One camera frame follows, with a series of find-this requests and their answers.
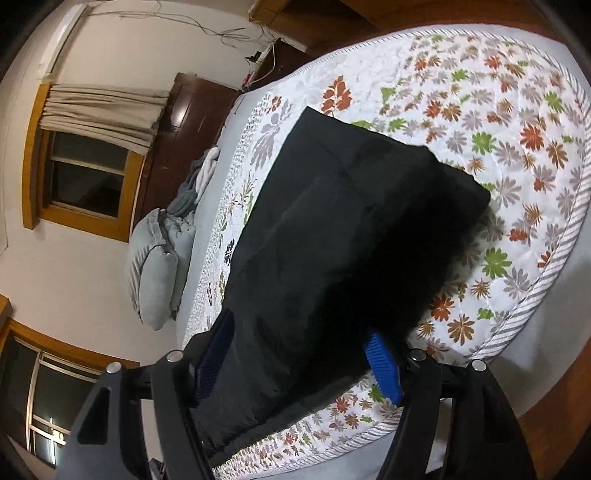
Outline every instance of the gray pillow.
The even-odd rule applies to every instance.
[[[172,318],[173,296],[178,259],[163,247],[151,250],[144,262],[139,282],[139,317],[144,325],[160,330]]]
[[[166,215],[162,223],[168,236],[168,241],[178,257],[177,275],[174,281],[173,296],[170,300],[170,309],[173,312],[177,312],[181,304],[184,286],[187,282],[196,229],[185,219],[171,215]]]
[[[125,266],[125,282],[136,313],[139,313],[139,285],[144,262],[155,247],[166,245],[158,223],[159,209],[152,210],[136,225],[129,239],[129,250]]]

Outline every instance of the gray blanket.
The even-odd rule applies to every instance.
[[[170,215],[174,215],[176,217],[185,217],[187,216],[192,210],[195,210],[195,200],[197,200],[197,192],[195,190],[195,183],[197,181],[197,176],[199,175],[199,171],[203,166],[203,162],[207,157],[207,154],[211,151],[211,148],[206,150],[200,159],[195,160],[191,163],[191,167],[189,168],[189,175],[184,182],[178,188],[177,196],[174,198],[170,205],[166,208],[166,211]]]

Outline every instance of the beige curtain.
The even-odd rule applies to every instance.
[[[104,140],[146,155],[168,93],[92,85],[52,85],[41,128]]]

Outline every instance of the metal screw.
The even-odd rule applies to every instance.
[[[112,362],[107,365],[107,373],[108,374],[115,374],[121,370],[121,364],[119,362]]]
[[[472,368],[477,372],[483,372],[487,369],[487,366],[482,360],[474,360],[472,362]]]
[[[427,358],[427,354],[424,350],[419,350],[418,348],[415,348],[414,350],[411,350],[410,358],[412,358],[416,362],[422,362]]]
[[[183,359],[183,352],[181,350],[173,350],[166,356],[166,360],[172,364],[180,362]]]

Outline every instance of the floral mattress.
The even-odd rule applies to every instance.
[[[591,188],[591,118],[582,88],[557,60],[518,41],[465,31],[348,47],[267,93],[235,151],[185,343],[215,321],[233,248],[306,106],[426,145],[490,190],[487,213],[409,341],[450,364],[498,354],[576,240]],[[369,372],[331,405],[238,452],[215,474],[245,479],[312,465],[395,430],[400,414]]]

